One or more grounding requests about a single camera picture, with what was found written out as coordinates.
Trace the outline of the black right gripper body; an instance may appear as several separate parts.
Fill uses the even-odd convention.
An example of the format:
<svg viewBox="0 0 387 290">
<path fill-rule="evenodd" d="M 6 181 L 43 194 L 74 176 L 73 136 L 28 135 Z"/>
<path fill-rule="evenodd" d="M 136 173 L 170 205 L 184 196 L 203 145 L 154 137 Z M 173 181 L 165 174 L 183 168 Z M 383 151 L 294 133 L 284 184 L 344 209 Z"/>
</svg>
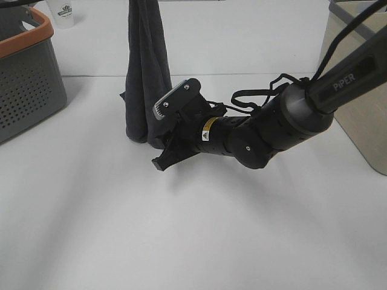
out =
<svg viewBox="0 0 387 290">
<path fill-rule="evenodd" d="M 225 154 L 226 106 L 194 97 L 177 111 L 169 139 L 170 154 Z"/>
</svg>

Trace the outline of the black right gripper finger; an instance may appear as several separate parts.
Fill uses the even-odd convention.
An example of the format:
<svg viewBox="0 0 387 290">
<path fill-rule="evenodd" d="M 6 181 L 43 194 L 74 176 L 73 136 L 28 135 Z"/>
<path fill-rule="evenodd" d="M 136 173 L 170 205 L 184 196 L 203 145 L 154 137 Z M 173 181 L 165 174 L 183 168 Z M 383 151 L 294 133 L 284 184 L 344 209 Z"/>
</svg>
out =
<svg viewBox="0 0 387 290">
<path fill-rule="evenodd" d="M 170 166 L 180 163 L 197 154 L 198 152 L 193 151 L 187 144 L 180 141 L 173 141 L 166 146 L 160 156 L 152 160 L 152 164 L 156 167 L 156 169 L 165 171 Z"/>
<path fill-rule="evenodd" d="M 164 134 L 161 134 L 155 137 L 154 147 L 156 149 L 165 149 L 170 145 L 173 138 L 174 138 L 174 131 L 168 130 Z"/>
</svg>

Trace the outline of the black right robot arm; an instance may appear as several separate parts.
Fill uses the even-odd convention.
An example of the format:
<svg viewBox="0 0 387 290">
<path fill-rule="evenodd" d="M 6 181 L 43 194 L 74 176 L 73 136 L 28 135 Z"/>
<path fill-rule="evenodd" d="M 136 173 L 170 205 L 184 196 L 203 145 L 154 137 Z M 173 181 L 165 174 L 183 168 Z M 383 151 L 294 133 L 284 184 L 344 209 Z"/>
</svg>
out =
<svg viewBox="0 0 387 290">
<path fill-rule="evenodd" d="M 290 78 L 276 89 L 237 91 L 228 117 L 223 103 L 207 101 L 195 79 L 183 80 L 159 99 L 153 113 L 174 127 L 160 139 L 158 170 L 198 153 L 232 156 L 250 169 L 262 169 L 283 152 L 327 130 L 334 111 L 386 82 L 386 29 L 312 82 Z"/>
</svg>

